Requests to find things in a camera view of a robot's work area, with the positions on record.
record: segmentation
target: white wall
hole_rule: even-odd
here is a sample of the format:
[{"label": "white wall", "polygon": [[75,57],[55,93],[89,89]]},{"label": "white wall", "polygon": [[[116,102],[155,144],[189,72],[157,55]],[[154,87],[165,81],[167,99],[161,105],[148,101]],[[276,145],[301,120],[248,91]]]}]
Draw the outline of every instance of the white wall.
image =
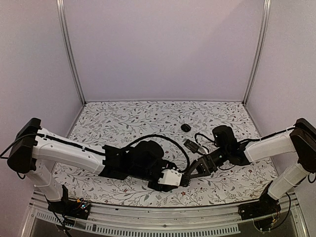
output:
[{"label": "white wall", "polygon": [[68,0],[87,101],[241,101],[263,0]]},{"label": "white wall", "polygon": [[[270,21],[248,109],[262,135],[304,117],[316,126],[316,1],[272,1]],[[279,172],[296,156],[275,159]],[[296,188],[311,236],[316,236],[316,185]]]},{"label": "white wall", "polygon": [[[55,0],[0,1],[0,151],[32,117],[66,135],[80,110]],[[28,179],[0,160],[0,236],[17,237],[31,199]]]}]

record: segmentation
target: floral pattern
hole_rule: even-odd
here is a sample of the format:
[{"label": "floral pattern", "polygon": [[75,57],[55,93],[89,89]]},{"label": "floral pattern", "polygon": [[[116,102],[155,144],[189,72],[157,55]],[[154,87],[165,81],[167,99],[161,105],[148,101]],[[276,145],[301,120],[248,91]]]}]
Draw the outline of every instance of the floral pattern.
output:
[{"label": "floral pattern", "polygon": [[[192,130],[183,132],[187,123]],[[161,134],[180,144],[194,140],[194,134],[212,137],[219,125],[232,127],[238,140],[256,138],[258,134],[241,103],[232,102],[98,102],[88,103],[70,136],[86,144],[108,144],[123,147],[140,136]],[[169,142],[153,138],[161,144],[165,159],[180,169],[186,165],[181,152]],[[216,149],[207,140],[200,142],[211,151]],[[191,161],[199,155],[188,155]],[[132,206],[197,206],[231,203],[257,198],[277,174],[269,158],[249,166],[218,170],[208,177],[191,181],[189,187],[179,187],[168,193],[147,188],[147,182],[128,177],[115,180],[98,177],[77,167],[57,164],[54,177],[65,184],[73,198],[83,197],[93,202]]]}]

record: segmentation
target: white tablecloth with floral print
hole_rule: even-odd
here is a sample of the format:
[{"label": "white tablecloth with floral print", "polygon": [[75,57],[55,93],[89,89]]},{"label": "white tablecloth with floral print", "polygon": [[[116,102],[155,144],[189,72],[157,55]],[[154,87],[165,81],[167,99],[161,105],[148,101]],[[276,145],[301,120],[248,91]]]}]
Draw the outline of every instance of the white tablecloth with floral print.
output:
[{"label": "white tablecloth with floral print", "polygon": [[[192,130],[183,132],[180,126]],[[78,119],[70,139],[87,144],[123,147],[147,134],[162,134],[183,144],[201,132],[212,137],[212,129],[228,125],[238,140],[256,138],[255,127],[241,103],[232,102],[97,102],[88,103]],[[159,138],[165,157],[180,169],[186,161],[172,144]],[[201,142],[214,150],[206,140]],[[188,151],[191,161],[199,155]],[[217,171],[209,177],[193,179],[187,188],[161,193],[147,188],[147,182],[135,178],[124,181],[98,177],[86,170],[57,164],[54,177],[65,184],[70,197],[83,197],[93,202],[133,206],[196,206],[224,204],[257,198],[277,174],[269,158],[250,166]]]}]

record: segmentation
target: floral tablecloth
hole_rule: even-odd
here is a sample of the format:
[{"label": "floral tablecloth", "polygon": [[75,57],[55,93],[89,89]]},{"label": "floral tablecloth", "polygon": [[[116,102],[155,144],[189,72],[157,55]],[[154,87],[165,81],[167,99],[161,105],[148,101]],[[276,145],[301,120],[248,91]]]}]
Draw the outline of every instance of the floral tablecloth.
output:
[{"label": "floral tablecloth", "polygon": [[[187,123],[192,130],[183,132],[180,126]],[[256,138],[255,127],[241,103],[232,102],[97,102],[88,103],[78,119],[70,139],[87,144],[108,144],[123,147],[147,134],[168,136],[180,144],[194,134],[212,137],[212,129],[228,125],[238,140]],[[185,158],[174,145],[159,138],[165,157],[180,169]],[[215,147],[201,140],[210,150]],[[191,161],[199,155],[190,153]],[[147,188],[147,182],[135,178],[124,181],[98,177],[86,170],[57,164],[54,177],[65,184],[70,197],[83,197],[93,202],[132,206],[197,206],[223,204],[257,198],[264,187],[276,178],[269,158],[249,166],[217,171],[209,177],[193,179],[189,187],[161,193]]]}]

